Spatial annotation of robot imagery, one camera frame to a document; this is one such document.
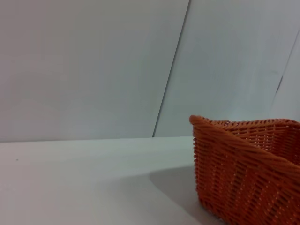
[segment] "basket rim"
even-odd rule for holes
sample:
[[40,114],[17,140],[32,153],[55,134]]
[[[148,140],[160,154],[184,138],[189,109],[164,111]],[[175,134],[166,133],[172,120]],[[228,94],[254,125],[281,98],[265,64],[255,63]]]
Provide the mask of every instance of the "basket rim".
[[243,121],[230,121],[230,120],[210,120],[203,116],[191,115],[189,121],[192,125],[196,125],[200,121],[208,121],[219,128],[238,129],[238,128],[251,128],[251,127],[265,127],[272,125],[287,125],[300,128],[300,123],[295,120],[289,119],[267,119],[267,120],[243,120]]
[[225,130],[229,128],[250,128],[250,127],[265,127],[267,125],[292,125],[293,127],[300,129],[300,123],[294,120],[287,119],[270,119],[270,120],[254,120],[254,121],[241,121],[241,122],[230,122],[228,120],[209,120],[202,116],[190,116],[189,118],[194,129],[197,129],[197,125],[204,129],[207,129],[214,134],[217,134],[221,142],[229,146],[236,145],[235,148],[242,148],[242,152],[253,159],[253,161],[259,161],[266,167],[270,167],[272,170],[279,173],[281,177],[292,180],[293,183],[297,183],[299,190],[294,194],[300,196],[300,166],[292,163],[284,157],[276,156],[266,150],[252,145],[246,140],[240,139],[234,134]]

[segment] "orange wicker basket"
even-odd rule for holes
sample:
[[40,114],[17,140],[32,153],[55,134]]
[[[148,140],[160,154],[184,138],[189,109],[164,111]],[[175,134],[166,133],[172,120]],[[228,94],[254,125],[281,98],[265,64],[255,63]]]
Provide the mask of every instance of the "orange wicker basket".
[[191,116],[201,204],[232,225],[300,225],[300,123]]

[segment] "woven basket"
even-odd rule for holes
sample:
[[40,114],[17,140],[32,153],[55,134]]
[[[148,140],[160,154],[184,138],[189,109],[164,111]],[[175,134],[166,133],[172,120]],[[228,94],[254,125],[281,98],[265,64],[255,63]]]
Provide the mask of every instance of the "woven basket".
[[232,225],[300,225],[300,123],[191,116],[201,204]]

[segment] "white wall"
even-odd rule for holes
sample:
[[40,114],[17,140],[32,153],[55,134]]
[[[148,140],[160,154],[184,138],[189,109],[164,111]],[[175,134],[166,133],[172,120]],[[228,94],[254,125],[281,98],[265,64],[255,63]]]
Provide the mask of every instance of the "white wall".
[[267,118],[298,10],[297,0],[193,0],[155,136],[191,135],[191,114]]
[[300,121],[300,35],[297,36],[286,72],[275,96],[270,117]]
[[188,0],[1,0],[0,141],[150,137]]

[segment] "table surface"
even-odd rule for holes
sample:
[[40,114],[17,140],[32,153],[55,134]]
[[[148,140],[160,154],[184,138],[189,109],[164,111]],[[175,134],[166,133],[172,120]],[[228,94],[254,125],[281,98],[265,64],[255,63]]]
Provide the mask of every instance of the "table surface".
[[0,144],[1,225],[221,225],[192,137]]

